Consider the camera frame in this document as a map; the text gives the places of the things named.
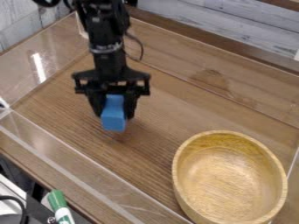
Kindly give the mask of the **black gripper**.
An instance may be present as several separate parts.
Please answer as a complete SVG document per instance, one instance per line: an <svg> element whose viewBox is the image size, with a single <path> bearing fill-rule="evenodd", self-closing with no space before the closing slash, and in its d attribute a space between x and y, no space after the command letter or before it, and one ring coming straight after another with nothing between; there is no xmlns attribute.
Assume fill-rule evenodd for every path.
<svg viewBox="0 0 299 224"><path fill-rule="evenodd" d="M151 75L137 71L127 64L123 49L114 52L91 51L95 68L73 74L75 93L89 97L89 103L97 116L102 115L109 94L126 95L126 118L135 117L141 95L150 95Z"/></svg>

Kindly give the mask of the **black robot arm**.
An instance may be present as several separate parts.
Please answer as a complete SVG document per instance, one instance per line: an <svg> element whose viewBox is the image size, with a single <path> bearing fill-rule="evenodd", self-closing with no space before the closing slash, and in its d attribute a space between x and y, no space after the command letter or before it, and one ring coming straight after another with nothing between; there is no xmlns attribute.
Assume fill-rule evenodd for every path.
<svg viewBox="0 0 299 224"><path fill-rule="evenodd" d="M125 101L121 110L131 120L142 96L149 96L151 75L127 64L125 36L141 40L127 33L130 14L123 0L75 0L85 31L89 34L89 49L95 68L73 74L75 93L85 94L97 116L105 115L109 96L121 95Z"/></svg>

